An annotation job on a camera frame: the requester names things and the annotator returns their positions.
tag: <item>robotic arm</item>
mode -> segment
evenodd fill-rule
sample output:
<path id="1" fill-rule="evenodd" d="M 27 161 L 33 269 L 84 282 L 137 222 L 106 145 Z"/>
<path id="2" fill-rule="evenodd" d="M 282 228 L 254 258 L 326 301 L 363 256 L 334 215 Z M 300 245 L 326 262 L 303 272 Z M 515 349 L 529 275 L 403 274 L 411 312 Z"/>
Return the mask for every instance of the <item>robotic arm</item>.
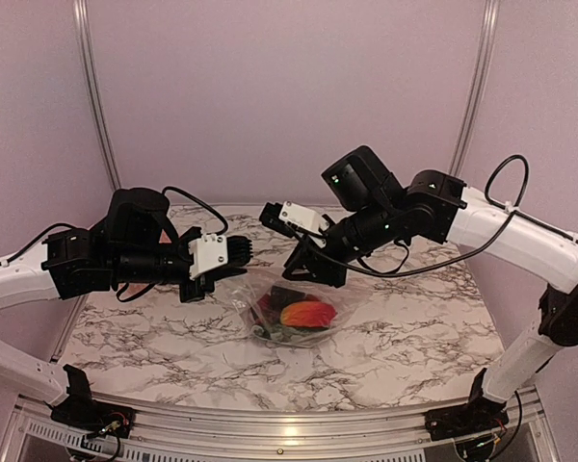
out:
<path id="1" fill-rule="evenodd" d="M 178 236 L 167 217 L 169 207 L 160 192 L 118 190 L 107 216 L 91 229 L 53 234 L 0 258 L 0 309 L 117 290 L 128 283 L 146 283 L 148 289 L 177 284 L 180 301 L 190 302 L 214 292 L 215 281 L 246 272 L 249 239 L 202 234 L 198 227 Z M 159 243 L 163 231 L 170 243 Z M 131 420 L 132 409 L 92 400 L 83 371 L 40 361 L 1 341 L 0 376 L 22 394 L 50 405 L 58 422 L 101 431 L 115 421 L 116 413 L 126 416 L 125 422 Z M 122 424 L 116 433 L 126 437 L 128 430 Z"/>
<path id="2" fill-rule="evenodd" d="M 482 192 L 439 171 L 422 171 L 402 188 L 366 146 L 343 157 L 322 176 L 352 215 L 334 223 L 290 202 L 269 203 L 261 214 L 264 226 L 300 241 L 285 264 L 287 279 L 340 287 L 347 269 L 395 278 L 451 263 L 402 273 L 348 265 L 384 244 L 410 244 L 411 238 L 422 236 L 440 244 L 476 248 L 461 259 L 488 252 L 548 283 L 539 301 L 540 317 L 475 377 L 468 402 L 426 416 L 433 440 L 490 429 L 498 425 L 497 419 L 506 423 L 504 408 L 514 391 L 559 350 L 578 345 L 578 235 L 525 216 L 516 207 L 492 205 Z"/>

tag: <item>wall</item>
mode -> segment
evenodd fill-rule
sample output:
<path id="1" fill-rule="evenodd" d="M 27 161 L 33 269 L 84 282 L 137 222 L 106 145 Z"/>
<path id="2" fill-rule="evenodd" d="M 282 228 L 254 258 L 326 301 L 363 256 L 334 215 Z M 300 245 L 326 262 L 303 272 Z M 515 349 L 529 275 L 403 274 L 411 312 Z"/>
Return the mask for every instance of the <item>wall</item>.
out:
<path id="1" fill-rule="evenodd" d="M 523 209 L 578 231 L 578 1 L 504 1 L 476 131 L 462 177 L 482 187 L 514 152 L 531 163 Z M 519 171 L 496 197 L 513 199 Z M 504 342 L 538 315 L 544 284 L 489 257 L 470 263 Z M 540 374 L 539 393 L 564 462 L 578 462 L 578 347 Z"/>
<path id="2" fill-rule="evenodd" d="M 485 3 L 91 1 L 122 182 L 209 201 L 333 201 L 361 144 L 408 183 L 450 164 Z"/>
<path id="3" fill-rule="evenodd" d="M 88 226 L 110 198 L 70 0 L 0 0 L 0 255 L 55 221 Z M 72 302 L 0 312 L 0 337 L 48 359 Z M 0 443 L 16 393 L 0 385 Z"/>

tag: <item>marble table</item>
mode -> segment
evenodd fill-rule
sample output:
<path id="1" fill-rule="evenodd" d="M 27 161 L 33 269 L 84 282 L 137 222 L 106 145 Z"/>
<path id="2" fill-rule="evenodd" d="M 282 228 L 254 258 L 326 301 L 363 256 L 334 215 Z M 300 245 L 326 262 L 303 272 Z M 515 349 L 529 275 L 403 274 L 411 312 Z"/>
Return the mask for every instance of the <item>marble table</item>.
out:
<path id="1" fill-rule="evenodd" d="M 254 267 L 280 268 L 296 242 L 261 226 L 260 206 L 219 207 L 230 234 L 253 240 Z M 338 219 L 346 212 L 327 209 Z M 204 211 L 171 209 L 179 232 L 219 228 Z M 369 260 L 393 268 L 391 245 Z M 458 255 L 453 245 L 416 239 L 405 269 Z M 85 370 L 92 389 L 126 398 L 242 410 L 350 410 L 401 406 L 468 395 L 476 372 L 503 351 L 464 264 L 403 279 L 351 275 L 365 291 L 351 319 L 330 340 L 291 348 L 250 337 L 223 281 L 202 302 L 180 304 L 159 287 L 118 303 L 88 299 L 61 362 Z"/>

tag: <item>white marble tabletop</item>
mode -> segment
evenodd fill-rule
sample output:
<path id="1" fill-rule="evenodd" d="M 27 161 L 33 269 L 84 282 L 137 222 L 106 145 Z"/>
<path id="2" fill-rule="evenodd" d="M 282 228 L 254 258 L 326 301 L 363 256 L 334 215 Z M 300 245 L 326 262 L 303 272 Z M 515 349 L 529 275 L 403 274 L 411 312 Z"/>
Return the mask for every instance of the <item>white marble tabletop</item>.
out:
<path id="1" fill-rule="evenodd" d="M 229 235 L 253 239 L 252 266 L 281 267 L 296 242 L 259 224 L 260 206 L 219 207 Z M 346 215 L 328 209 L 333 218 Z M 219 228 L 200 209 L 176 206 L 179 232 Z M 404 251 L 390 245 L 369 262 L 393 268 Z M 452 245 L 416 239 L 405 269 L 458 255 Z M 82 368 L 92 389 L 126 398 L 243 410 L 348 410 L 465 397 L 476 372 L 502 352 L 469 271 L 456 264 L 381 280 L 350 276 L 363 303 L 330 340 L 291 348 L 250 337 L 226 299 L 180 304 L 159 287 L 128 304 L 94 294 L 70 337 L 63 364 Z"/>

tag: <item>marble vein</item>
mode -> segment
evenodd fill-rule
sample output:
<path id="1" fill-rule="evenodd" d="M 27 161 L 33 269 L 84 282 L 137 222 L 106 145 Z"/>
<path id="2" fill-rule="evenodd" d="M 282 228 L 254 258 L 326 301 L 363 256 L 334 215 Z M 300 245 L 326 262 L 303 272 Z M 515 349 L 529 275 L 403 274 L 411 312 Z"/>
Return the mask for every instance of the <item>marble vein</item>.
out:
<path id="1" fill-rule="evenodd" d="M 280 268 L 295 242 L 263 228 L 261 207 L 222 206 L 230 234 L 253 239 L 253 267 Z M 345 213 L 327 209 L 333 218 Z M 219 225 L 191 207 L 171 209 L 178 231 Z M 393 245 L 372 266 L 403 257 Z M 406 268 L 458 255 L 417 239 Z M 62 363 L 86 371 L 92 388 L 128 398 L 225 409 L 333 411 L 460 398 L 475 373 L 503 351 L 464 264 L 403 279 L 352 276 L 364 299 L 347 324 L 319 346 L 290 348 L 250 338 L 223 282 L 202 302 L 180 304 L 159 287 L 130 304 L 91 295 Z"/>

